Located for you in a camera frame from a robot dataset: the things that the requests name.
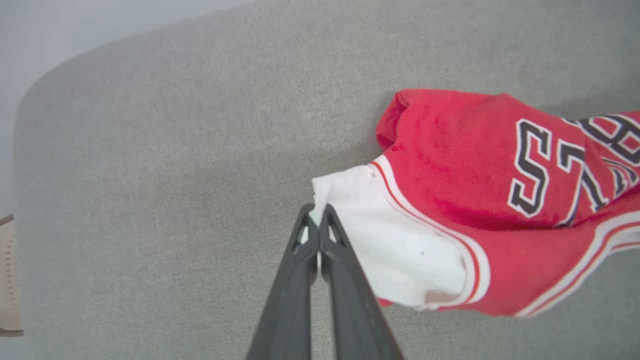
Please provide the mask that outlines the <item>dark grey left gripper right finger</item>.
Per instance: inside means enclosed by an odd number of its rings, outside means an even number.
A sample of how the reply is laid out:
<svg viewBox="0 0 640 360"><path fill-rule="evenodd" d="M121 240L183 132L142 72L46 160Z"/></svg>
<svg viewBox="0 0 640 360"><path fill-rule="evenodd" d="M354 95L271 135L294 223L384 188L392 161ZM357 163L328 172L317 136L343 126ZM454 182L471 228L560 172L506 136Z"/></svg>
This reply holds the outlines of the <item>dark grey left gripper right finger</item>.
<svg viewBox="0 0 640 360"><path fill-rule="evenodd" d="M322 277L330 288L337 360L403 360L338 212L324 208L318 227Z"/></svg>

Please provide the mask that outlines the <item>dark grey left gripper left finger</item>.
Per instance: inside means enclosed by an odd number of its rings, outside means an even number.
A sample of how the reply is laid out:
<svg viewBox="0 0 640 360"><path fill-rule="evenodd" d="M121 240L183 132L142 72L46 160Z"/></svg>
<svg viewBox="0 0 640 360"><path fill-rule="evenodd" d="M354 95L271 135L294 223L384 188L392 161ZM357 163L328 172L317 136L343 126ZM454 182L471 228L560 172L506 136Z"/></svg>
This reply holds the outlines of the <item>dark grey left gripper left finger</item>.
<svg viewBox="0 0 640 360"><path fill-rule="evenodd" d="M318 226L312 203L295 219L263 312L247 350L247 360L310 360L311 286L317 273Z"/></svg>

